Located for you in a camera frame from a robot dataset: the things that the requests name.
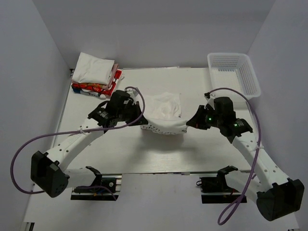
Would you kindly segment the red printed t shirt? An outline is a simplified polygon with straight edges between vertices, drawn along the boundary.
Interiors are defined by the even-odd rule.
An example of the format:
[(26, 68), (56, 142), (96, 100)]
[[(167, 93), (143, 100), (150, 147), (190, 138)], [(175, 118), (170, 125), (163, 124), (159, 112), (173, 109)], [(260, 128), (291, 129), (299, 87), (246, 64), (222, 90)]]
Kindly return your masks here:
[(102, 85), (95, 83), (72, 83), (71, 88), (74, 93), (85, 94), (88, 96), (98, 97), (100, 99), (105, 99), (110, 97), (114, 90), (116, 89), (117, 83), (122, 78), (122, 70), (117, 70), (114, 77), (111, 78), (111, 85)]

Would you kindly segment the white t shirt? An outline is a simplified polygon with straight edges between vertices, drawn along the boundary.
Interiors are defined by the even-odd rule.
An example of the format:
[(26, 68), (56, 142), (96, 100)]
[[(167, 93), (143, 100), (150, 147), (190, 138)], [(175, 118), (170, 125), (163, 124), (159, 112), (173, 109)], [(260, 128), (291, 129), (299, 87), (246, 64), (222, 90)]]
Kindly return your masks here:
[(101, 59), (81, 52), (72, 81), (107, 85), (114, 64), (114, 60)]
[(162, 135), (177, 135), (187, 132), (186, 119), (181, 117), (180, 95), (164, 92), (159, 95), (145, 95), (143, 116), (148, 121), (141, 129)]

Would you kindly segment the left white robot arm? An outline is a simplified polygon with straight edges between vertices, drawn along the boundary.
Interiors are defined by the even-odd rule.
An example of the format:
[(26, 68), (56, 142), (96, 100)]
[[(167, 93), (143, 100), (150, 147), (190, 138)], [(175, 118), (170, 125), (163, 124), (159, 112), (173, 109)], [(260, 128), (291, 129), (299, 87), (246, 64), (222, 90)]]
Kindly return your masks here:
[(102, 174), (86, 166), (69, 169), (70, 163), (93, 141), (109, 130), (119, 127), (146, 125), (145, 102), (136, 100), (141, 92), (136, 87), (126, 87), (113, 92), (110, 100), (100, 103), (84, 120), (79, 129), (67, 132), (67, 138), (42, 153), (37, 151), (31, 158), (31, 180), (51, 198), (59, 196), (67, 188), (110, 191), (102, 185)]

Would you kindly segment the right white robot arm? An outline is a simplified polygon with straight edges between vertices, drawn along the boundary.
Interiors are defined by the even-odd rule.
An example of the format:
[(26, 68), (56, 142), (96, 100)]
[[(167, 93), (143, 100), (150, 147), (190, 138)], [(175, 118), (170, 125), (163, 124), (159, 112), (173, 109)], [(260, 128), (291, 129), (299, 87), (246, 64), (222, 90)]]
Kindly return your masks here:
[(251, 166), (251, 175), (234, 166), (217, 172), (222, 189), (235, 189), (252, 200), (268, 221), (273, 221), (298, 211), (304, 194), (304, 185), (285, 174), (261, 147), (252, 127), (237, 118), (229, 97), (218, 97), (212, 104), (200, 105), (187, 126), (207, 130), (219, 129)]

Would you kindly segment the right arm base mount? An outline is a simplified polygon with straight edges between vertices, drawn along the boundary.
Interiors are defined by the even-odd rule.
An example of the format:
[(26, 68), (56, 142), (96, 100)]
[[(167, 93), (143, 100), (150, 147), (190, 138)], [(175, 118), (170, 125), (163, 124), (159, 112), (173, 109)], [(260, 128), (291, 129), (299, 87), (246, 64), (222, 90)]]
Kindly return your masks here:
[(238, 170), (234, 166), (220, 169), (215, 177), (200, 177), (196, 186), (201, 190), (202, 204), (230, 204), (241, 195), (237, 190), (226, 184), (225, 176)]

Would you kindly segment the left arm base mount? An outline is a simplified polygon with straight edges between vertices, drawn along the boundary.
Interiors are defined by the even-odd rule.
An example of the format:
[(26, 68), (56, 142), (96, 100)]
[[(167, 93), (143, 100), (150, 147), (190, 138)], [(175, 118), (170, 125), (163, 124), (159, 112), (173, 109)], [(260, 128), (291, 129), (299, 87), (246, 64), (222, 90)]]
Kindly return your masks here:
[(122, 175), (102, 174), (93, 167), (85, 167), (94, 179), (90, 184), (80, 183), (72, 188), (71, 200), (76, 201), (116, 201), (119, 197)]

